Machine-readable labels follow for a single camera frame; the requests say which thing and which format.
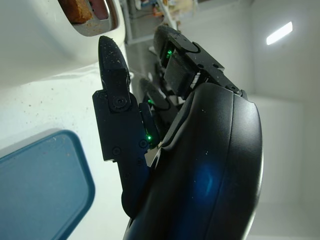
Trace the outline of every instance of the black plastic casing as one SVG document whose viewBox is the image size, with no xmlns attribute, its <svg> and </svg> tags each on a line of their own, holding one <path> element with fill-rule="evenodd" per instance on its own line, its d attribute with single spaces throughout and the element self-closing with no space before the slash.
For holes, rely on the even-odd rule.
<svg viewBox="0 0 320 240">
<path fill-rule="evenodd" d="M 254 103 L 216 84 L 201 84 L 154 160 L 147 195 L 124 240 L 246 238 L 263 172 Z"/>
</svg>

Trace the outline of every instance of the fluorescent light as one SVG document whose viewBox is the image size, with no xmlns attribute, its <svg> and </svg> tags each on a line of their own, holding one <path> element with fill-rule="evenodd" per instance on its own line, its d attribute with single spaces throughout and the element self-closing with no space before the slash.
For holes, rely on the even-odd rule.
<svg viewBox="0 0 320 240">
<path fill-rule="evenodd" d="M 266 44 L 270 45 L 275 43 L 276 41 L 282 39 L 284 36 L 291 33 L 293 30 L 292 21 L 284 25 L 283 27 L 279 28 L 277 31 L 272 33 L 270 36 L 266 38 Z"/>
</svg>

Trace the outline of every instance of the screw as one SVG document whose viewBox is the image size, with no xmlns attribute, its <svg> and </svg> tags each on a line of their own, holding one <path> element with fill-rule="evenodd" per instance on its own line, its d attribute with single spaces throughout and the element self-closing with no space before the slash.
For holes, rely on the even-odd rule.
<svg viewBox="0 0 320 240">
<path fill-rule="evenodd" d="M 116 96 L 113 99 L 113 105 L 117 108 L 123 108 L 127 104 L 127 100 L 123 96 Z"/>
<path fill-rule="evenodd" d="M 121 149 L 120 149 L 120 147 L 114 147 L 113 149 L 112 149 L 112 154 L 114 155 L 114 156 L 118 156 L 119 154 L 121 153 Z"/>
<path fill-rule="evenodd" d="M 145 148 L 146 146 L 148 145 L 148 142 L 146 141 L 146 140 L 144 140 L 144 139 L 142 139 L 140 142 L 139 142 L 139 146 L 141 147 L 141 148 Z"/>
</svg>

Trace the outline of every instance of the green led light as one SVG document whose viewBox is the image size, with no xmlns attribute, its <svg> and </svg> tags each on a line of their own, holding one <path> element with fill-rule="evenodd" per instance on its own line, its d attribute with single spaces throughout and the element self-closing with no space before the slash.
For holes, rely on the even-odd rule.
<svg viewBox="0 0 320 240">
<path fill-rule="evenodd" d="M 170 56 L 172 55 L 172 51 L 171 50 L 168 50 L 168 52 L 166 53 L 166 58 L 170 58 Z"/>
</svg>

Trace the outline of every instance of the robotic hand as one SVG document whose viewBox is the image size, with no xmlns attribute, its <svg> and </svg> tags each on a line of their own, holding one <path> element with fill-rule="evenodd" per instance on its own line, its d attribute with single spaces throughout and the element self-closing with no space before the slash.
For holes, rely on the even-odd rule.
<svg viewBox="0 0 320 240">
<path fill-rule="evenodd" d="M 258 203 L 263 149 L 259 113 L 201 46 L 159 26 L 154 48 L 162 92 L 150 82 L 138 105 L 112 39 L 99 40 L 103 90 L 93 103 L 105 161 L 117 162 L 124 240 L 245 239 Z M 169 95 L 181 97 L 174 105 Z M 152 164 L 145 153 L 158 146 Z"/>
</svg>

